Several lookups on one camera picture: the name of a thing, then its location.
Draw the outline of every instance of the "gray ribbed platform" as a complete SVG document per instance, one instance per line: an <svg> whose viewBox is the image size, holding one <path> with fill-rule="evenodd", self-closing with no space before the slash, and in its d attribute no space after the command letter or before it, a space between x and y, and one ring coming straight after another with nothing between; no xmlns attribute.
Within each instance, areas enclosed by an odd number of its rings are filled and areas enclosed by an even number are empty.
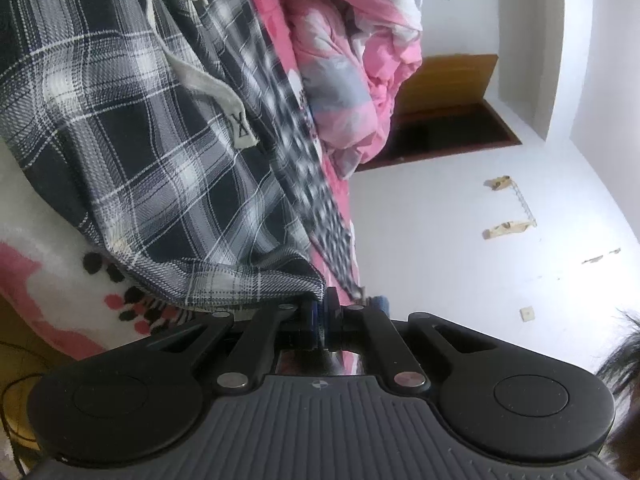
<svg viewBox="0 0 640 480"><path fill-rule="evenodd" d="M217 400L180 446L111 470L45 462L31 480L598 480L621 479L596 457L555 468L489 460L442 429L419 399L372 377L268 376L256 392Z"/></svg>

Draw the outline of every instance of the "black and white plaid fabric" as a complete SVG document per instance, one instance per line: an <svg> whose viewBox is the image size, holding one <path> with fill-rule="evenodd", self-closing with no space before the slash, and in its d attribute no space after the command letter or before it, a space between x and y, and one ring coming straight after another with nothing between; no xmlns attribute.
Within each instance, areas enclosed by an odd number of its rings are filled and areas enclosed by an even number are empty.
<svg viewBox="0 0 640 480"><path fill-rule="evenodd" d="M350 233L250 0L153 0L180 59L259 140L181 85L144 0L0 0L0 135L38 193L145 288L207 310L310 292L309 240L352 294Z"/></svg>

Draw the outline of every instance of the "metal bolt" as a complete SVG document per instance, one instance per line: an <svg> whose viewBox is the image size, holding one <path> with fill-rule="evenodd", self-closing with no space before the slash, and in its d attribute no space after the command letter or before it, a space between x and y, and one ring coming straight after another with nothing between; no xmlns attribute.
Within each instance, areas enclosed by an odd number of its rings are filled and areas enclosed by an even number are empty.
<svg viewBox="0 0 640 480"><path fill-rule="evenodd" d="M418 388L422 386L426 381L426 377L418 372L400 372L394 377L394 381L399 386L405 388Z"/></svg>
<svg viewBox="0 0 640 480"><path fill-rule="evenodd" d="M223 388L242 388L249 384L249 378L240 372L227 372L220 374L217 382Z"/></svg>

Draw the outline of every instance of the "bedding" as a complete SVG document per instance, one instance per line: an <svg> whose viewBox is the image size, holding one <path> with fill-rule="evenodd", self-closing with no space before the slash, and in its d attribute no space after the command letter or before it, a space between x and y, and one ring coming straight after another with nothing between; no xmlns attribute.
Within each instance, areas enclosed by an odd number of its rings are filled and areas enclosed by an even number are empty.
<svg viewBox="0 0 640 480"><path fill-rule="evenodd" d="M342 216L344 224L348 226L351 231L351 262L353 279L355 283L360 283L358 264L355 256L355 233L353 223L351 222L349 206L349 185L346 180L341 180L336 174L334 165L327 153L327 144L321 143L318 139L318 135L316 134L315 123L306 100L305 89L302 85L298 63L291 41L291 30L287 25L287 19L282 7L282 0L254 0L254 5L262 19L262 22L264 23L264 27L267 30L271 41L273 42L274 49L280 57L282 67L289 77L291 86L293 87L296 98L298 99L298 104L305 117L308 118L310 132L314 138L314 145L321 161L322 171L332 191L335 203L338 206L338 211ZM310 258L314 267L324 276L327 286L334 286L337 289L340 304L353 303L351 296L340 286L338 280L331 272L325 260L313 246L310 249Z"/></svg>
<svg viewBox="0 0 640 480"><path fill-rule="evenodd" d="M349 178L386 143L400 85L422 62L422 0L282 0L318 136Z"/></svg>
<svg viewBox="0 0 640 480"><path fill-rule="evenodd" d="M118 270L31 187L0 140L0 295L44 341L91 357L193 319ZM238 312L248 319L251 312Z"/></svg>

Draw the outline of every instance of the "cable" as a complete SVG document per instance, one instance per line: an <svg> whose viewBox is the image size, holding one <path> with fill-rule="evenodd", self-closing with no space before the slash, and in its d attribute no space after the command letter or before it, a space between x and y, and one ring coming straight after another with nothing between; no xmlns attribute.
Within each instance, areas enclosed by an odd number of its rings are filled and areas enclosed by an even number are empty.
<svg viewBox="0 0 640 480"><path fill-rule="evenodd" d="M33 350L29 350L28 348L25 348L24 346L21 345L17 345L15 343L7 343L6 341L0 341L0 346L6 346L8 348L13 348L14 350L21 350L23 352L27 352L27 354L31 354L34 357L37 357L40 361L42 361L42 363L47 367L47 368L51 368L51 364L49 363L49 361L47 361L44 357L42 357L40 354L34 352Z"/></svg>

